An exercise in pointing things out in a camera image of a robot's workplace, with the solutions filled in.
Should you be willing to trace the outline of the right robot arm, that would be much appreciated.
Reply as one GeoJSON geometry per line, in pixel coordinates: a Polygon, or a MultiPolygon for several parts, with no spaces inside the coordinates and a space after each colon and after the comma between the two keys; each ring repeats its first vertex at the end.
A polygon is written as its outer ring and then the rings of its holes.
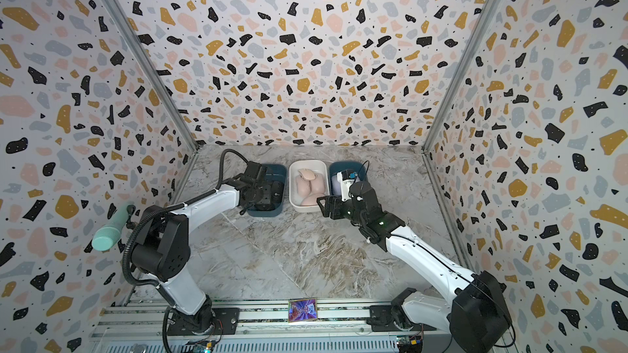
{"type": "Polygon", "coordinates": [[[474,273],[425,243],[404,220],[384,211],[369,182],[351,184],[346,195],[320,197],[317,205],[324,217],[349,220],[369,243],[404,261],[439,294],[405,289],[383,310],[371,309],[368,324],[374,331],[428,325],[448,332],[464,352],[489,352],[513,331],[497,278],[487,271],[474,273]]]}

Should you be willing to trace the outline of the purple mouse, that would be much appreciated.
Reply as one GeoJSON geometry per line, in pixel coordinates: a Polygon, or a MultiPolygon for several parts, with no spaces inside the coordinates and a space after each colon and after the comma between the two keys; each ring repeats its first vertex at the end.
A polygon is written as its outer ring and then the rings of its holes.
{"type": "Polygon", "coordinates": [[[341,195],[342,194],[341,181],[338,179],[338,177],[336,175],[332,176],[332,178],[330,178],[330,182],[331,182],[331,194],[333,194],[333,196],[341,195]]]}

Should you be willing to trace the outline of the pink mouse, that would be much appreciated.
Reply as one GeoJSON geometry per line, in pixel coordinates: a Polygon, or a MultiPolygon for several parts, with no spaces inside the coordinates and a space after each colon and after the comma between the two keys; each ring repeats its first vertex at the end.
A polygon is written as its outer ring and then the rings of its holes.
{"type": "Polygon", "coordinates": [[[317,174],[308,168],[299,169],[299,175],[304,181],[314,181],[317,178],[317,174]]]}
{"type": "Polygon", "coordinates": [[[311,194],[310,196],[308,196],[307,198],[305,198],[302,203],[301,206],[302,207],[310,207],[310,206],[317,206],[317,200],[319,198],[324,197],[325,195],[323,193],[315,193],[315,194],[311,194]]]}
{"type": "Polygon", "coordinates": [[[310,181],[310,186],[311,186],[312,194],[319,194],[320,196],[325,195],[325,190],[326,190],[325,180],[323,179],[322,176],[316,176],[315,179],[310,181]]]}
{"type": "Polygon", "coordinates": [[[311,184],[310,181],[303,179],[301,176],[297,176],[295,178],[296,191],[298,195],[305,199],[311,194],[311,184]]]}

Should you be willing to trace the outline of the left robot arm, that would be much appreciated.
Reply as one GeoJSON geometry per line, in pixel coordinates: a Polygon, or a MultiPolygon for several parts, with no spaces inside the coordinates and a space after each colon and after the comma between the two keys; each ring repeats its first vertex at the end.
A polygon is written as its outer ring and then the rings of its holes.
{"type": "Polygon", "coordinates": [[[134,227],[123,251],[124,279],[133,286],[153,286],[168,302],[176,320],[192,333],[214,323],[212,301],[188,270],[189,239],[195,229],[217,215],[240,209],[273,208],[268,167],[249,161],[243,173],[220,177],[218,186],[181,204],[150,207],[134,227]]]}

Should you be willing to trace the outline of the black mouse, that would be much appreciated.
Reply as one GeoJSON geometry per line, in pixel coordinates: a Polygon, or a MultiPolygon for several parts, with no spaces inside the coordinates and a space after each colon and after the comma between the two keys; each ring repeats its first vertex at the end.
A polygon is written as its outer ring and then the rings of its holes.
{"type": "Polygon", "coordinates": [[[283,200],[285,185],[282,181],[271,182],[271,202],[280,204],[283,200]]]}

